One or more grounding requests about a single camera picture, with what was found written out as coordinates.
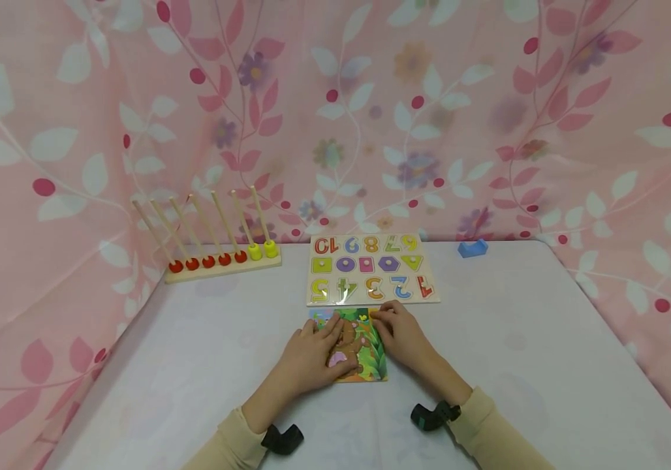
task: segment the wooden counting toy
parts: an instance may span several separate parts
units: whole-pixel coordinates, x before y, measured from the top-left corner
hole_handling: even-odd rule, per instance
[[[281,265],[281,252],[275,242],[272,241],[270,238],[270,233],[267,231],[265,219],[263,218],[262,214],[262,208],[260,207],[260,200],[257,197],[255,187],[252,186],[250,189],[252,191],[253,197],[255,198],[257,216],[260,218],[263,231],[265,232],[265,243],[262,244],[262,248],[260,248],[260,246],[252,239],[250,229],[247,226],[247,219],[242,211],[240,202],[238,202],[236,192],[232,191],[231,197],[234,201],[237,215],[241,219],[243,231],[245,231],[247,236],[248,246],[245,248],[240,247],[236,242],[233,232],[231,232],[231,227],[228,225],[226,214],[223,213],[221,204],[218,201],[218,196],[215,191],[211,191],[211,197],[215,203],[215,207],[218,212],[218,218],[221,219],[223,228],[226,230],[228,239],[230,239],[233,246],[232,253],[227,253],[221,247],[221,244],[218,242],[218,237],[213,230],[210,218],[206,214],[205,210],[200,207],[194,194],[190,194],[188,200],[192,203],[195,210],[197,211],[197,217],[199,218],[200,224],[208,232],[210,239],[215,246],[215,254],[208,253],[207,247],[202,245],[199,237],[197,236],[197,233],[194,231],[194,229],[192,229],[192,226],[187,223],[187,220],[181,211],[181,207],[179,207],[176,201],[174,201],[173,198],[168,199],[174,211],[176,211],[178,215],[178,219],[181,223],[181,226],[183,227],[183,230],[187,232],[188,237],[195,245],[199,258],[193,257],[190,254],[190,251],[188,251],[187,247],[185,247],[181,242],[181,238],[178,234],[178,228],[174,229],[172,223],[169,222],[166,218],[166,214],[163,212],[161,205],[151,199],[153,211],[155,211],[158,218],[161,220],[163,227],[168,231],[168,235],[173,239],[174,243],[176,243],[179,253],[181,253],[182,259],[174,258],[171,252],[168,251],[168,248],[163,244],[161,237],[156,232],[156,228],[153,226],[151,221],[149,221],[149,218],[146,217],[142,207],[139,205],[139,203],[137,203],[137,201],[132,201],[134,208],[137,209],[137,212],[140,214],[143,222],[146,223],[148,231],[152,234],[153,238],[155,238],[158,246],[161,247],[161,251],[168,259],[168,272],[166,273],[166,278],[164,279],[167,284],[192,281],[194,279],[202,279],[205,277],[223,276],[225,274],[233,274],[237,272],[255,271],[255,269],[274,268]]]
[[[418,234],[312,237],[307,306],[440,302]]]

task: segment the wooden number puzzle board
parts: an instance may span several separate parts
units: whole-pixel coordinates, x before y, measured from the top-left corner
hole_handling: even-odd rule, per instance
[[[307,306],[440,302],[418,234],[312,237]]]

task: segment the white tablecloth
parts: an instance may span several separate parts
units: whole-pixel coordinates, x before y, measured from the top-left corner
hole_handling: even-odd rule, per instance
[[[493,242],[462,259],[425,243],[443,302],[411,306],[430,341],[558,469],[671,469],[671,410],[553,256]],[[160,286],[122,337],[47,470],[179,469],[251,394],[307,318],[306,245],[280,268]],[[305,435],[262,469],[474,469],[450,436],[416,430],[435,400],[390,380],[337,384],[277,421]]]

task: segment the blue block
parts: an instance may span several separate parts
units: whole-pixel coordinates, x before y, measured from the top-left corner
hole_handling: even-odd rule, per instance
[[[474,243],[461,242],[458,246],[458,253],[463,258],[480,257],[487,253],[489,248],[484,240],[477,240]]]

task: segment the pink floral curtain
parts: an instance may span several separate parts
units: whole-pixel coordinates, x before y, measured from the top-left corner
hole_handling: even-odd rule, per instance
[[[671,1],[0,0],[0,469],[161,278],[131,201],[260,237],[252,184],[283,243],[548,243],[671,406]]]

